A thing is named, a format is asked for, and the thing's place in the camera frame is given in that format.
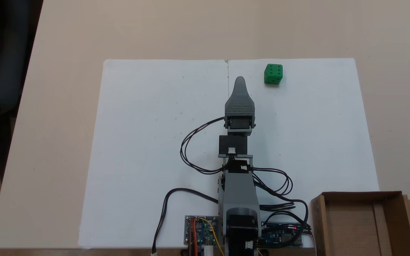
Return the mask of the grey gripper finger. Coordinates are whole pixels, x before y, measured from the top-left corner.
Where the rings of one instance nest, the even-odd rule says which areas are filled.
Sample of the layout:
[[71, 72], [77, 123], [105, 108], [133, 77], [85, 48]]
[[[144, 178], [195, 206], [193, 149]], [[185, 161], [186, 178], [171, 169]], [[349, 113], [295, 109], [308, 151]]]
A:
[[242, 76], [238, 76], [235, 80], [232, 94], [225, 104], [225, 116], [255, 116], [255, 104]]

